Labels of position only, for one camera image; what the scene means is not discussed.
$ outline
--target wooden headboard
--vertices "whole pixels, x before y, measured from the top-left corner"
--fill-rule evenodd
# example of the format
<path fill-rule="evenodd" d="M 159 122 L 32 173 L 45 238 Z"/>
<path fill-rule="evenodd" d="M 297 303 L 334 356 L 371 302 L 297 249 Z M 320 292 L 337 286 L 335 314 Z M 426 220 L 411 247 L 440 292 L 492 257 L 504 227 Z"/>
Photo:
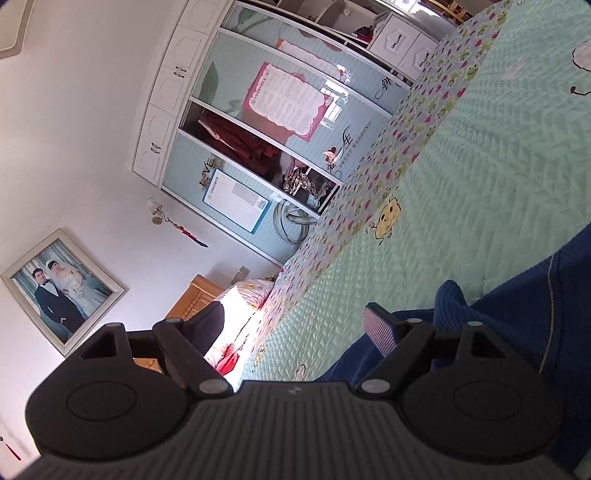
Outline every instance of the wooden headboard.
<path fill-rule="evenodd" d="M 166 315 L 166 318 L 180 318 L 187 321 L 213 302 L 223 290 L 223 288 L 218 287 L 205 277 L 197 275 L 191 281 L 183 296 L 179 298 L 178 302 Z M 141 367 L 160 372 L 160 366 L 155 358 L 134 358 L 134 361 Z"/>

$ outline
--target paper notice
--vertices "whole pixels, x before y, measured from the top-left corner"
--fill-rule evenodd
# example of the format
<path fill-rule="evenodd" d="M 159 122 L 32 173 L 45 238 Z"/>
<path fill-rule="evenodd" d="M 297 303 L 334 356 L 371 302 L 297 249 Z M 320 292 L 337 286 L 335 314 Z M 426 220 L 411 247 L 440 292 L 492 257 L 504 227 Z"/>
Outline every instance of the paper notice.
<path fill-rule="evenodd" d="M 265 62 L 243 107 L 309 141 L 332 100 L 330 95 Z"/>

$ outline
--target yellow cartoon face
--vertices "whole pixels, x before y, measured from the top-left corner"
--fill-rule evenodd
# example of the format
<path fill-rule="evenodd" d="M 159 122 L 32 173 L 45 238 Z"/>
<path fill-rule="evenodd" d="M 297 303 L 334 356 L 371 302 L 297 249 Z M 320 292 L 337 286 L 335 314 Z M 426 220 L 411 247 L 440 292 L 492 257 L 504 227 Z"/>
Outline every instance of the yellow cartoon face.
<path fill-rule="evenodd" d="M 507 20 L 507 11 L 506 10 L 499 14 L 499 16 L 496 18 L 496 23 L 498 25 L 502 25 L 503 23 L 505 23 L 505 20 Z"/>
<path fill-rule="evenodd" d="M 476 72 L 478 72 L 478 65 L 472 65 L 466 72 L 466 78 L 472 80 L 476 76 Z"/>
<path fill-rule="evenodd" d="M 371 222 L 366 229 L 372 228 L 375 230 L 375 239 L 379 240 L 381 245 L 384 238 L 390 238 L 392 236 L 392 227 L 400 217 L 401 208 L 398 204 L 396 197 L 391 199 L 388 204 L 382 209 L 379 214 L 378 223 Z"/>

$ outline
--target bed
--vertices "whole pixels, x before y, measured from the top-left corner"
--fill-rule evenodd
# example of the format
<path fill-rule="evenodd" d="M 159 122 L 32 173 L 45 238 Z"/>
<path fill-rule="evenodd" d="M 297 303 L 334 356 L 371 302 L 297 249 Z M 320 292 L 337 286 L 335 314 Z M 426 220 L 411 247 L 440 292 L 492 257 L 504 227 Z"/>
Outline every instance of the bed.
<path fill-rule="evenodd" d="M 451 278 L 470 303 L 591 221 L 591 73 L 573 61 L 591 9 L 566 3 L 497 3 L 441 41 L 285 265 L 243 378 L 312 380 L 367 302 L 431 308 Z"/>

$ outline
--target wedding photo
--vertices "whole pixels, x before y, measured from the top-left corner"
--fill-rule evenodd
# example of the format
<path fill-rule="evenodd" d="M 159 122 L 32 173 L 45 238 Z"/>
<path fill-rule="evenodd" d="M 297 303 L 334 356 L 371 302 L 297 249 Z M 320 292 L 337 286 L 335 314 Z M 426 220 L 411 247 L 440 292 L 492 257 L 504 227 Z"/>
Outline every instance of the wedding photo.
<path fill-rule="evenodd" d="M 15 273 L 5 272 L 3 280 L 33 322 L 63 354 L 124 292 L 62 231 L 37 245 L 11 270 Z"/>

